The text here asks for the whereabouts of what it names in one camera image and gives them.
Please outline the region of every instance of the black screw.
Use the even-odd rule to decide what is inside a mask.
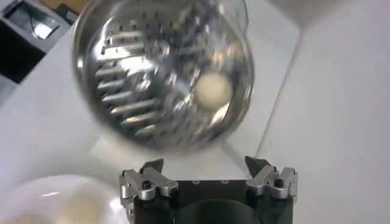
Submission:
[[[275,187],[284,187],[285,181],[283,179],[277,178],[274,180],[274,186]]]
[[[148,190],[152,187],[152,182],[150,180],[142,181],[142,190]]]

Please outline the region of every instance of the white surface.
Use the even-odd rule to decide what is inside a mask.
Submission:
[[[0,107],[8,100],[12,92],[18,87],[18,84],[0,74]]]
[[[229,138],[233,147],[218,144],[186,156],[166,156],[135,150],[112,133],[101,135],[73,80],[68,33],[0,110],[0,188],[63,173],[117,185],[120,171],[160,157],[171,178],[243,178],[247,169],[242,156],[255,155],[299,36],[297,27],[267,2],[251,0],[247,6],[255,94],[243,124]]]
[[[72,175],[28,181],[16,189],[2,192],[0,223],[9,223],[20,215],[39,215],[44,220],[44,224],[71,224],[66,220],[74,220],[74,215],[78,212],[75,214],[67,212],[69,206],[84,205],[86,208],[78,208],[84,210],[82,216],[85,217],[87,213],[96,213],[96,215],[82,219],[78,214],[77,218],[83,220],[83,224],[90,223],[89,220],[99,220],[95,224],[128,224],[126,211],[116,191],[115,188],[101,181]]]
[[[79,173],[100,129],[76,89],[65,35],[0,109],[0,188]]]
[[[389,223],[390,1],[282,1],[305,32],[260,157],[297,169],[299,223]]]

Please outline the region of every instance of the grater hole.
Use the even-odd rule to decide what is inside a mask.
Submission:
[[[179,146],[181,143],[182,143],[182,139],[181,138],[179,138],[178,140],[176,140],[176,143],[175,143],[175,145],[176,146]]]
[[[106,91],[102,91],[101,93],[100,93],[100,96],[101,97],[105,97],[107,95],[107,92]]]
[[[172,134],[173,135],[176,135],[177,131],[179,130],[179,127],[178,126],[175,126],[173,129],[172,129]]]
[[[114,106],[112,105],[112,104],[107,104],[106,105],[106,107],[107,107],[107,110],[109,110],[109,111],[111,111],[112,109],[114,109]]]
[[[166,136],[166,130],[162,130],[162,131],[160,132],[160,136],[161,136],[161,137]]]

